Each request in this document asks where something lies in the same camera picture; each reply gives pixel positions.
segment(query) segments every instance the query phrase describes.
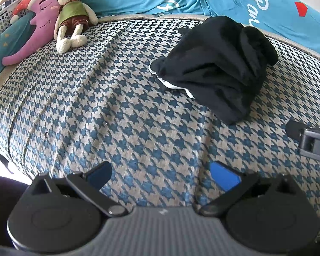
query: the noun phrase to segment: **stuffed bunny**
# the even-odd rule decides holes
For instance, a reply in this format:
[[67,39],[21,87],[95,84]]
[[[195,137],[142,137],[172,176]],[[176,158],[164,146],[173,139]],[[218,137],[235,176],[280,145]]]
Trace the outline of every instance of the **stuffed bunny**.
[[55,24],[54,38],[60,54],[67,52],[70,47],[81,47],[88,40],[82,33],[89,27],[98,23],[95,12],[80,0],[58,0],[61,5],[59,16]]

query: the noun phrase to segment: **white basket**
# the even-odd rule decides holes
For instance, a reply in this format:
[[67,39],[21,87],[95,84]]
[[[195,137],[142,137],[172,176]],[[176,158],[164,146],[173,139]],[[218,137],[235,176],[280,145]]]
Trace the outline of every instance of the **white basket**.
[[[21,1],[22,0],[15,0],[9,6],[0,11],[0,34],[2,34],[10,26],[9,21],[12,18],[12,12]],[[24,16],[27,12],[28,11],[26,9],[19,12],[19,18]]]

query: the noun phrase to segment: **red scarf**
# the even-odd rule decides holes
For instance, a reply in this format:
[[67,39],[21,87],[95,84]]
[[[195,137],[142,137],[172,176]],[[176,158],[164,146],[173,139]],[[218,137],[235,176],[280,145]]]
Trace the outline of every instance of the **red scarf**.
[[64,5],[60,6],[58,15],[60,14],[60,12],[62,11],[63,7],[64,7],[66,4],[68,4],[68,3],[70,3],[70,2],[74,2],[74,1],[78,1],[78,0],[70,0],[70,1],[67,1]]

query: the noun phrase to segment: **plush toy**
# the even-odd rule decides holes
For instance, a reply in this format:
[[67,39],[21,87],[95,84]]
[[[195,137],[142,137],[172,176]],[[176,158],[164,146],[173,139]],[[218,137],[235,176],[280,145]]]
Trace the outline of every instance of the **plush toy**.
[[30,21],[31,25],[36,25],[36,29],[17,53],[2,59],[2,65],[19,63],[50,42],[53,38],[59,8],[60,5],[57,0],[22,0],[14,9],[10,23],[13,24],[18,20],[20,11],[29,9],[36,14]]
[[[95,12],[80,0],[58,0],[61,5],[59,17],[56,22],[54,38],[60,54],[67,52],[70,47],[80,47],[88,40],[82,33],[89,27],[98,23]],[[65,35],[72,34],[70,39]]]

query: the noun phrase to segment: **mattress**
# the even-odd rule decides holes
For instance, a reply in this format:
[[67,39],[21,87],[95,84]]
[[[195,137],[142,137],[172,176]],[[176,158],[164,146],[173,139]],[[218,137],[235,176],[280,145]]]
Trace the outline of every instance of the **mattress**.
[[320,127],[320,56],[268,35],[279,61],[250,116],[226,126],[180,91],[162,92],[148,66],[205,17],[109,17],[88,45],[57,54],[52,41],[0,88],[0,152],[30,177],[63,177],[108,160],[102,192],[127,208],[204,205],[220,195],[209,163],[263,176],[289,172],[320,216],[320,162],[285,134],[294,118]]

